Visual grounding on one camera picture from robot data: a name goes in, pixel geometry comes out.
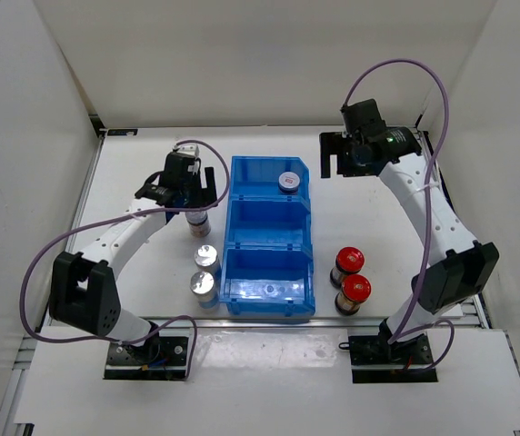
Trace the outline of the red-lid sauce jar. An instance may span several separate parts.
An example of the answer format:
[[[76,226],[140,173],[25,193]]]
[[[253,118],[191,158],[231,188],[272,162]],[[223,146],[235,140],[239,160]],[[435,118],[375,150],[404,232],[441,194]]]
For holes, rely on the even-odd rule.
[[[335,308],[344,316],[357,314],[371,292],[371,283],[363,275],[359,273],[348,275],[335,297]]]
[[[347,276],[360,273],[365,265],[364,254],[356,247],[346,246],[339,250],[335,265],[329,273],[331,284],[340,289]]]

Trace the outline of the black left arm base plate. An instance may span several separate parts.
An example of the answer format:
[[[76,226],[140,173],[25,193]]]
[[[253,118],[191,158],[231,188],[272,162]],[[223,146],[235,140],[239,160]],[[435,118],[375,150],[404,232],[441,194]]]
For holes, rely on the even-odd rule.
[[[184,381],[187,374],[189,333],[159,337],[149,354],[131,352],[130,347],[111,344],[105,357],[103,379],[107,381]]]

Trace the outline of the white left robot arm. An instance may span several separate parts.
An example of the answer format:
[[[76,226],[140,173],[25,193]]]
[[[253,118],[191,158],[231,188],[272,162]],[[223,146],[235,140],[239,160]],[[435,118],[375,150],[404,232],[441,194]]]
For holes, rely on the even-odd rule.
[[[174,216],[185,215],[197,237],[210,232],[206,206],[217,199],[215,173],[202,167],[197,145],[177,145],[163,170],[148,176],[123,221],[77,253],[60,253],[53,264],[49,312],[53,319],[100,338],[122,342],[140,363],[156,359],[155,325],[122,308],[121,271],[149,238]]]

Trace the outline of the white-lid jar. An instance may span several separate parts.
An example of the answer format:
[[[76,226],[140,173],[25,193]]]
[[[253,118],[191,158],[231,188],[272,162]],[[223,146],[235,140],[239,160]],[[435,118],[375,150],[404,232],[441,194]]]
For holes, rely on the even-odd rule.
[[[207,211],[186,212],[185,218],[189,226],[190,233],[196,238],[206,237],[211,232]]]
[[[301,183],[300,176],[291,171],[283,172],[278,177],[278,188],[284,194],[296,194]]]

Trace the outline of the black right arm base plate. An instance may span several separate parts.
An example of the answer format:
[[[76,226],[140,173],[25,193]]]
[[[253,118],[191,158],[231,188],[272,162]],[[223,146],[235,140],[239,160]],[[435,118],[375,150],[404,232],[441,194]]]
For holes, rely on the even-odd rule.
[[[438,382],[436,369],[426,369],[434,360],[426,334],[388,349],[378,335],[354,335],[338,348],[349,353],[354,384]]]

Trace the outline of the silver-lid bottle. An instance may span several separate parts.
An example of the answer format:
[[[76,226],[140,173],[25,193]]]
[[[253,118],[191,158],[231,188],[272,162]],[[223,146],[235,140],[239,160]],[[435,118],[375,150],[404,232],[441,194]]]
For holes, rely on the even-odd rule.
[[[196,272],[190,279],[190,291],[202,309],[211,310],[219,304],[215,277],[210,272]]]
[[[200,271],[217,275],[221,269],[218,251],[213,245],[203,244],[195,250],[195,265]]]

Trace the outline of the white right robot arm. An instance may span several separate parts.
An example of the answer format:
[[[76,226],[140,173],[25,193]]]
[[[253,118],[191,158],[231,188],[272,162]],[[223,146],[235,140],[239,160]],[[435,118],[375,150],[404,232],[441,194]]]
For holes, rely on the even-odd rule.
[[[320,134],[319,143],[322,177],[333,172],[333,158],[343,177],[378,177],[424,246],[411,296],[379,327],[378,354],[386,362],[400,362],[425,329],[484,289],[499,251],[493,243],[480,243],[463,225],[433,182],[432,165],[410,129],[388,128],[371,137],[327,132]]]

